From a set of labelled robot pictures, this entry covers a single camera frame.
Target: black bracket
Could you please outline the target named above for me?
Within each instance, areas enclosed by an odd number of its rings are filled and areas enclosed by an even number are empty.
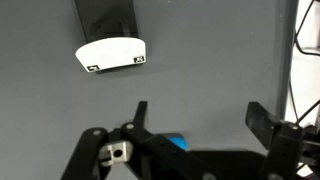
[[[103,128],[91,128],[83,132],[61,180],[105,179],[111,168],[100,166],[98,154],[101,146],[107,142],[108,131]]]
[[[257,102],[249,103],[246,124],[269,150],[263,174],[267,175],[267,172],[271,171],[278,174],[282,172],[283,178],[290,179],[294,175],[292,172],[297,162],[311,166],[314,172],[320,172],[320,169],[316,168],[320,165],[320,136],[317,133],[280,121]]]
[[[86,42],[138,38],[133,0],[75,0]]]

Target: gray wall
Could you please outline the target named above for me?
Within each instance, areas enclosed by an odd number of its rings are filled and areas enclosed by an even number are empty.
[[[181,132],[190,148],[264,152],[244,118],[249,101],[279,113],[288,2],[136,0],[148,62],[98,75],[74,56],[72,0],[2,0],[0,180],[59,179],[85,129],[118,127],[140,100],[150,131]]]

